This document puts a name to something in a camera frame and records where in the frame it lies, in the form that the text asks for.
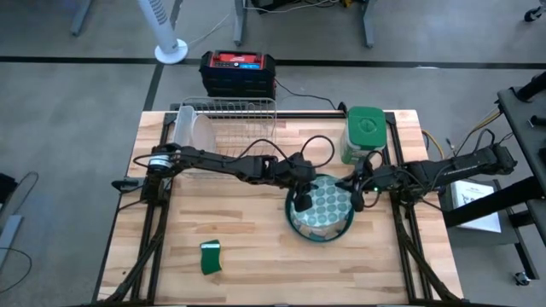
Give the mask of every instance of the green lid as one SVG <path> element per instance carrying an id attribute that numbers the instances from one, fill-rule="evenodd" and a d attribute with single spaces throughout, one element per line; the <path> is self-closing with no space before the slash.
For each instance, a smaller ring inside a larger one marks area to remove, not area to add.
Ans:
<path id="1" fill-rule="evenodd" d="M 385 113 L 377 107 L 352 107 L 347 117 L 349 141 L 362 150 L 386 145 Z"/>

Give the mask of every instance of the black stand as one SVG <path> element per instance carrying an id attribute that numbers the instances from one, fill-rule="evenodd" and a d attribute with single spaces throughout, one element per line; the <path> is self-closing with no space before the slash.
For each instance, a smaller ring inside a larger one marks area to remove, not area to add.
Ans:
<path id="1" fill-rule="evenodd" d="M 539 199 L 543 190 L 535 177 L 528 177 L 507 188 L 496 191 L 461 208 L 444 213 L 446 227 L 461 225 L 497 211 L 521 204 L 527 200 Z"/>

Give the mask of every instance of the wire dish rack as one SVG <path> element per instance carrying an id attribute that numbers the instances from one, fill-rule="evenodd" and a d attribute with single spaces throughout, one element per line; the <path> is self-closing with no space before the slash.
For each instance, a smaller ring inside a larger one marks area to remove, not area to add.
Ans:
<path id="1" fill-rule="evenodd" d="M 182 106 L 191 106 L 197 114 L 212 120 L 216 138 L 216 154 L 239 156 L 258 140 L 276 141 L 276 102 L 270 98 L 189 97 Z M 273 154 L 267 142 L 258 142 L 246 154 Z M 233 178 L 211 171 L 186 170 L 183 177 L 197 179 Z"/>

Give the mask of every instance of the yellow cable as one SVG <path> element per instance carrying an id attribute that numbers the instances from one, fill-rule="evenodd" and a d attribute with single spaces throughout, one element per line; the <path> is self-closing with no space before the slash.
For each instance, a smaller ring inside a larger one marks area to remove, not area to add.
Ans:
<path id="1" fill-rule="evenodd" d="M 474 133 L 475 131 L 484 128 L 485 126 L 487 126 L 488 124 L 490 124 L 493 120 L 498 119 L 499 116 L 501 116 L 500 113 L 495 113 L 495 114 L 491 115 L 489 118 L 485 119 L 483 122 L 481 122 L 480 124 L 478 124 L 478 125 L 472 130 L 472 132 Z"/>
<path id="2" fill-rule="evenodd" d="M 432 134 L 430 134 L 430 132 L 428 132 L 427 130 L 421 130 L 424 134 L 426 134 L 428 136 L 428 138 L 433 141 L 434 143 L 434 146 L 436 146 L 436 148 L 438 149 L 438 151 L 440 152 L 440 158 L 441 159 L 444 159 L 444 151 L 442 150 L 442 148 L 440 147 L 439 143 L 436 142 L 436 139 L 434 138 L 434 136 Z"/>

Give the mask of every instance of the white paper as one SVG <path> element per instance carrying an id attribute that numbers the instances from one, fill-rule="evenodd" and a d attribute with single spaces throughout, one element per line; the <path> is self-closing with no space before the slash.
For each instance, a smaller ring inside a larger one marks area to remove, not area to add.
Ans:
<path id="1" fill-rule="evenodd" d="M 492 194 L 495 192 L 495 189 L 492 186 L 484 184 L 458 181 L 451 184 L 451 192 L 453 197 L 453 209 L 456 209 L 474 200 Z M 486 217 L 463 223 L 457 227 L 501 233 L 501 224 L 499 223 L 498 213 L 496 212 Z"/>

